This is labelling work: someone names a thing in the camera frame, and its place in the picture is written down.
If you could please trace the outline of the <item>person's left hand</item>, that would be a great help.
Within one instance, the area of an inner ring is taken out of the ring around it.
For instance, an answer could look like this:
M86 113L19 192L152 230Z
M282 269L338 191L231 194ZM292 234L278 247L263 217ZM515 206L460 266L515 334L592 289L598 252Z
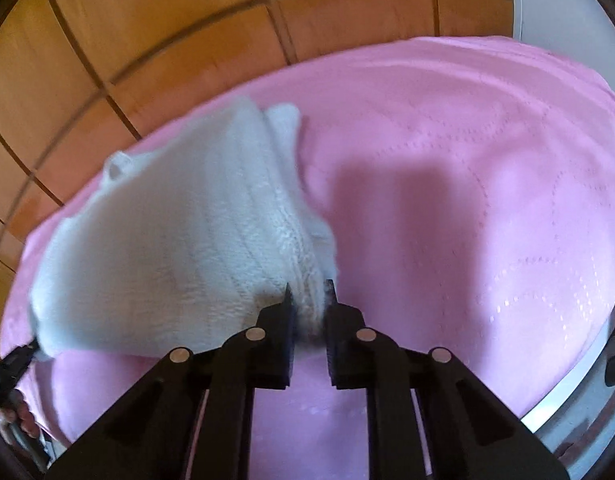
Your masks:
M34 415L30 411L30 406L24 400L23 394L18 390L12 392L13 408L0 408L0 434L5 442L17 451L22 451L22 447L12 436L10 428L18 426L31 439L38 439L41 429L36 422Z

